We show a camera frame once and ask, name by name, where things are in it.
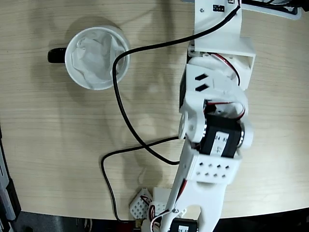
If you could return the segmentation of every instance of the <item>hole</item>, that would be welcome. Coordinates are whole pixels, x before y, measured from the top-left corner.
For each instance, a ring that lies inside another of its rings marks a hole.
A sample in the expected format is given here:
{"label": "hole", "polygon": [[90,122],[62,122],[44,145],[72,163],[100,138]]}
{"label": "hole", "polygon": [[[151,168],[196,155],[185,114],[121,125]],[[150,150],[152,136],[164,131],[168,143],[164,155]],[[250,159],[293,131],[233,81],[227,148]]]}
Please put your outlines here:
{"label": "hole", "polygon": [[203,85],[201,85],[201,86],[199,86],[199,87],[195,88],[195,91],[197,91],[197,92],[201,92],[201,91],[203,91],[203,90],[207,89],[208,87],[209,87],[209,86],[207,86],[207,85],[203,84]]}
{"label": "hole", "polygon": [[202,74],[201,76],[197,76],[196,78],[195,78],[195,80],[197,80],[197,81],[201,81],[201,80],[203,80],[203,79],[205,79],[205,78],[207,78],[208,76],[206,75],[206,74]]}

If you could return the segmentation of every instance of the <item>white cup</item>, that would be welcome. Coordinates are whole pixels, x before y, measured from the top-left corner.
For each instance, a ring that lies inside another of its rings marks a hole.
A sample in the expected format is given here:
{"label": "white cup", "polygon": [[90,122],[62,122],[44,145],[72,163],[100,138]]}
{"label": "white cup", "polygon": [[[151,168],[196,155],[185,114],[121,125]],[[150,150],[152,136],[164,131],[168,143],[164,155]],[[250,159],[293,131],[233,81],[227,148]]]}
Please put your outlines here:
{"label": "white cup", "polygon": [[[87,89],[93,89],[93,90],[103,90],[103,89],[108,89],[113,86],[112,83],[112,77],[111,76],[105,76],[102,77],[100,81],[89,81],[85,77],[85,75],[78,69],[76,69],[73,66],[73,61],[72,61],[72,53],[75,51],[77,47],[77,43],[86,35],[91,32],[95,31],[103,31],[107,32],[110,35],[113,36],[117,40],[117,43],[122,47],[124,51],[129,50],[129,41],[123,34],[123,32],[116,27],[113,26],[100,26],[100,27],[92,27],[92,28],[87,28],[85,30],[82,30],[78,34],[76,34],[71,41],[68,44],[67,48],[55,48],[52,49],[48,52],[48,61],[50,63],[65,63],[66,69],[72,78],[72,80],[77,83],[78,85],[87,88]],[[124,57],[123,64],[119,70],[117,70],[117,82],[121,81],[122,78],[125,76],[128,68],[129,68],[129,63],[130,63],[130,57],[129,55]]]}

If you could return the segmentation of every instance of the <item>wire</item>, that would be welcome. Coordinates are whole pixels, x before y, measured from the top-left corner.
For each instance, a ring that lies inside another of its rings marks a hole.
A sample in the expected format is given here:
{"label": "wire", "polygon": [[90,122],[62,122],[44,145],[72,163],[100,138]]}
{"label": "wire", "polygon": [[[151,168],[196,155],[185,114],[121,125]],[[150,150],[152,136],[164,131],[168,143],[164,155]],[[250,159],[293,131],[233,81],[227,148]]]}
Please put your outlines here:
{"label": "wire", "polygon": [[152,219],[152,221],[150,222],[150,231],[151,232],[154,232],[154,222],[160,218],[160,217],[163,217],[164,215],[166,214],[169,214],[170,211],[169,210],[165,210],[164,212],[162,212],[161,214],[159,214],[158,216],[154,217],[154,219]]}
{"label": "wire", "polygon": [[89,227],[89,232],[92,231],[92,219],[90,219],[90,227]]}
{"label": "wire", "polygon": [[170,164],[170,165],[178,165],[179,162],[178,161],[170,161],[168,159],[166,159],[165,157],[161,156],[160,154],[156,153],[154,150],[152,150],[141,138],[140,136],[137,134],[137,132],[134,130],[129,118],[126,115],[126,111],[124,109],[124,106],[122,104],[121,101],[121,96],[119,93],[119,89],[118,89],[118,83],[117,83],[117,64],[118,62],[133,53],[137,53],[137,52],[141,52],[141,51],[146,51],[146,50],[152,50],[152,49],[157,49],[157,48],[161,48],[161,47],[167,47],[167,46],[172,46],[172,45],[176,45],[176,44],[181,44],[184,42],[188,42],[191,40],[195,40],[197,38],[200,38],[202,36],[208,35],[218,29],[220,29],[221,27],[223,27],[226,23],[228,23],[237,13],[237,11],[240,9],[240,0],[238,0],[238,5],[237,7],[232,10],[227,16],[226,18],[221,21],[220,23],[218,23],[217,25],[213,26],[210,29],[207,29],[205,31],[202,31],[198,34],[195,35],[191,35],[191,36],[187,36],[181,39],[177,39],[174,41],[169,41],[169,42],[165,42],[165,43],[159,43],[159,44],[153,44],[153,45],[148,45],[148,46],[144,46],[144,47],[138,47],[138,48],[133,48],[131,50],[125,51],[124,53],[120,54],[114,61],[113,65],[112,65],[112,82],[113,82],[113,86],[114,86],[114,91],[115,91],[115,96],[117,99],[117,103],[119,106],[119,110],[122,114],[122,117],[128,127],[128,129],[131,131],[132,135],[135,137],[135,139],[141,144],[142,148],[145,148],[149,153],[151,153],[152,155],[154,155],[155,157],[157,157],[158,159],[160,159],[161,161]]}
{"label": "wire", "polygon": [[149,197],[147,197],[147,196],[145,196],[145,195],[141,195],[140,198],[142,199],[143,202],[145,202],[146,205],[149,206],[149,204],[150,204],[150,202],[151,202],[151,200],[150,200]]}
{"label": "wire", "polygon": [[238,86],[240,86],[240,76],[239,76],[239,73],[237,72],[235,67],[231,64],[231,62],[228,61],[225,57],[219,55],[218,53],[211,53],[211,52],[209,52],[208,54],[216,56],[218,59],[223,61],[228,67],[230,67],[234,71],[234,73],[236,74],[237,79],[238,79]]}
{"label": "wire", "polygon": [[154,217],[155,217],[155,205],[153,205],[153,204],[149,207],[149,215],[148,215],[148,217],[149,217],[150,221],[152,221],[154,219]]}
{"label": "wire", "polygon": [[271,3],[273,3],[275,0],[270,0],[270,1],[268,1],[268,2],[265,2],[265,4],[271,4]]}
{"label": "wire", "polygon": [[[169,142],[169,141],[172,141],[172,140],[177,140],[178,137],[175,136],[175,137],[170,137],[170,138],[166,138],[166,139],[162,139],[162,140],[159,140],[159,141],[156,141],[156,142],[153,142],[153,143],[150,143],[148,144],[147,146],[154,146],[154,145],[158,145],[158,144],[162,144],[162,143],[166,143],[166,142]],[[116,204],[116,199],[115,199],[115,195],[114,195],[114,192],[112,190],[112,187],[111,187],[111,184],[108,180],[108,177],[106,175],[106,172],[105,172],[105,168],[104,168],[104,161],[110,157],[110,156],[113,156],[113,155],[116,155],[116,154],[121,154],[121,153],[125,153],[125,152],[130,152],[130,151],[136,151],[136,150],[140,150],[140,149],[143,149],[144,147],[143,146],[137,146],[137,147],[133,147],[133,148],[127,148],[127,149],[122,149],[122,150],[118,150],[118,151],[114,151],[114,152],[111,152],[107,155],[105,155],[102,160],[101,160],[101,169],[102,169],[102,173],[103,173],[103,177],[105,179],[105,182],[107,184],[107,187],[110,191],[110,195],[111,195],[111,198],[112,198],[112,207],[113,207],[113,211],[114,211],[114,214],[115,214],[115,218],[117,219],[117,221],[119,222],[122,222],[122,223],[127,223],[127,221],[124,221],[124,220],[121,220],[118,216],[118,213],[117,213],[117,204]]]}
{"label": "wire", "polygon": [[183,179],[183,182],[182,182],[182,185],[180,186],[179,188],[179,192],[177,194],[177,198],[176,200],[178,200],[178,198],[180,197],[180,195],[182,194],[183,190],[184,190],[184,187],[186,186],[187,184],[187,180],[186,179]]}

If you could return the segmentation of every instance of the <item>black cable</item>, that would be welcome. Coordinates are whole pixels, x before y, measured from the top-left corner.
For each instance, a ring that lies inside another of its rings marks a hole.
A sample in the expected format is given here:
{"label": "black cable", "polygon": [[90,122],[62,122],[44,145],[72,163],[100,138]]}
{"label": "black cable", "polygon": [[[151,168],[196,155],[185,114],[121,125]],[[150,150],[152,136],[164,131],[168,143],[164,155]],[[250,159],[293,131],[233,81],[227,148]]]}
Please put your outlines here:
{"label": "black cable", "polygon": [[268,1],[268,2],[265,2],[265,4],[271,4],[271,3],[273,3],[275,0],[270,0],[270,1]]}
{"label": "black cable", "polygon": [[154,155],[155,157],[157,157],[158,159],[160,159],[161,161],[163,161],[163,162],[165,162],[167,164],[178,165],[179,162],[178,161],[170,161],[170,160],[166,159],[165,157],[163,157],[163,156],[159,155],[158,153],[156,153],[149,146],[147,146],[147,144],[140,138],[140,136],[134,130],[134,128],[133,128],[129,118],[126,115],[126,111],[125,111],[124,106],[122,104],[120,93],[119,93],[119,89],[118,89],[118,84],[117,84],[117,78],[116,78],[116,75],[117,75],[117,73],[116,73],[117,63],[122,58],[124,58],[125,56],[133,54],[133,53],[136,53],[136,52],[141,52],[141,51],[152,50],[152,49],[157,49],[157,48],[161,48],[161,47],[167,47],[167,46],[172,46],[172,45],[176,45],[176,44],[181,44],[181,43],[188,42],[188,41],[191,41],[191,40],[195,40],[195,39],[200,38],[202,36],[208,35],[208,34],[214,32],[214,31],[220,29],[226,23],[228,23],[236,15],[236,13],[237,13],[237,11],[239,9],[240,9],[240,1],[238,0],[237,7],[234,10],[232,10],[231,13],[229,13],[227,15],[227,17],[223,21],[221,21],[219,24],[215,25],[214,27],[212,27],[212,28],[210,28],[208,30],[202,31],[202,32],[200,32],[198,34],[187,36],[187,37],[184,37],[184,38],[181,38],[181,39],[177,39],[177,40],[174,40],[174,41],[165,42],[165,43],[159,43],[159,44],[153,44],[153,45],[148,45],[148,46],[144,46],[144,47],[138,47],[138,48],[131,49],[131,50],[126,51],[126,52],[122,53],[121,55],[119,55],[115,59],[113,65],[112,65],[112,81],[113,81],[114,91],[115,91],[116,99],[117,99],[117,102],[118,102],[119,110],[120,110],[120,112],[122,114],[122,117],[123,117],[124,121],[126,122],[127,127],[129,128],[129,130],[131,131],[131,133],[133,134],[135,139],[141,144],[141,146],[143,148],[145,148],[152,155]]}
{"label": "black cable", "polygon": [[[154,145],[166,143],[166,142],[168,142],[168,141],[177,140],[177,139],[178,139],[177,136],[171,137],[171,138],[166,138],[166,139],[162,139],[162,140],[159,140],[159,141],[157,141],[157,142],[154,142],[154,143],[150,143],[150,144],[148,144],[147,146],[154,146]],[[110,156],[113,156],[113,155],[116,155],[116,154],[125,153],[125,152],[130,152],[130,151],[136,151],[136,150],[140,150],[140,149],[143,149],[143,148],[144,148],[144,146],[137,146],[137,147],[133,147],[133,148],[127,148],[127,149],[123,149],[123,150],[114,151],[114,152],[111,152],[111,153],[105,155],[105,156],[102,158],[102,160],[101,160],[101,169],[102,169],[102,173],[103,173],[104,179],[105,179],[105,181],[106,181],[107,187],[108,187],[108,189],[109,189],[109,191],[110,191],[110,194],[111,194],[111,197],[112,197],[112,207],[113,207],[113,210],[114,210],[115,218],[117,219],[117,221],[122,222],[122,223],[127,223],[127,221],[121,220],[121,219],[118,217],[116,199],[115,199],[114,192],[112,191],[111,184],[110,184],[110,182],[109,182],[109,180],[108,180],[108,177],[107,177],[107,175],[106,175],[106,172],[105,172],[104,161],[105,161],[108,157],[110,157]]]}

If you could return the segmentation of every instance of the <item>white wire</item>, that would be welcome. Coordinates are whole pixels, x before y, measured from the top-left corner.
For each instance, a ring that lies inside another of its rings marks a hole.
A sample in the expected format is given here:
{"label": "white wire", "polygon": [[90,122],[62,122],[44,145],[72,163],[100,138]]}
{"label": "white wire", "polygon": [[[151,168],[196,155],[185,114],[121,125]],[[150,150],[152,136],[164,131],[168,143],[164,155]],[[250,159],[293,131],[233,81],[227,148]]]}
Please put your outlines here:
{"label": "white wire", "polygon": [[89,228],[89,232],[92,231],[92,219],[90,219],[90,228]]}
{"label": "white wire", "polygon": [[171,212],[171,211],[166,211],[166,212],[163,212],[163,213],[159,214],[158,216],[154,217],[154,219],[152,219],[152,221],[150,222],[150,231],[151,231],[151,232],[154,232],[153,226],[154,226],[155,220],[157,220],[157,219],[160,218],[160,217],[163,217],[163,216],[166,215],[166,214],[169,214],[170,212]]}

